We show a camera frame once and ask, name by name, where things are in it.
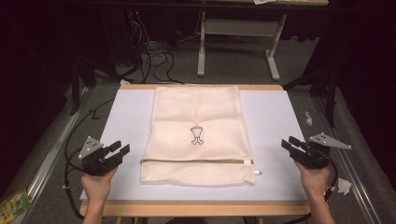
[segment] human arm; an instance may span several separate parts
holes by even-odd
[[[295,164],[301,173],[301,183],[308,198],[311,216],[316,224],[334,224],[329,206],[324,199],[324,189],[330,177],[329,167],[323,169],[306,169],[299,162]]]
[[[110,193],[111,179],[117,172],[117,167],[103,176],[84,175],[81,178],[82,187],[88,198],[88,208],[83,224],[102,223],[106,199]]]

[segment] human hand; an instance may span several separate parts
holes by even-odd
[[[88,197],[88,203],[94,201],[103,203],[106,201],[111,188],[111,179],[117,172],[118,167],[102,176],[84,175],[81,178],[82,187]]]
[[[299,162],[294,161],[301,173],[301,183],[308,197],[323,197],[324,189],[330,177],[329,167],[317,169],[307,169]]]

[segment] desk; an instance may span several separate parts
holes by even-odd
[[[212,0],[210,2],[218,3],[247,3],[253,4],[253,0]],[[287,1],[278,0],[274,3],[280,5],[298,5],[298,6],[327,6],[328,0],[306,0],[306,1]],[[279,81],[280,76],[277,72],[274,54],[280,35],[285,25],[287,14],[282,14],[279,21],[236,21],[236,20],[218,20],[207,19],[206,13],[201,13],[201,45],[198,55],[198,77],[205,75],[205,35],[250,35],[250,36],[271,36],[272,46],[265,50],[265,57],[270,67],[273,81]]]
[[[280,216],[309,212],[300,173],[280,146],[281,139],[290,135],[303,139],[289,96],[280,86],[238,86],[256,169],[263,171],[255,186],[194,188],[140,183],[139,161],[149,140],[152,109],[146,105],[152,106],[154,87],[128,85],[117,93],[101,142],[107,146],[121,140],[123,145],[131,145],[131,152],[113,177],[105,217]],[[86,209],[83,201],[81,214]]]

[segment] mesh laundry bag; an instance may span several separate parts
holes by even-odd
[[[141,163],[142,182],[255,184],[238,88],[158,87]]]

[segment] black drawing on bag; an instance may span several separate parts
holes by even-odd
[[[194,134],[194,140],[192,140],[191,142],[196,145],[197,143],[199,145],[204,143],[204,140],[201,140],[201,132],[202,132],[203,128],[199,127],[199,126],[195,126],[191,128],[192,133]]]

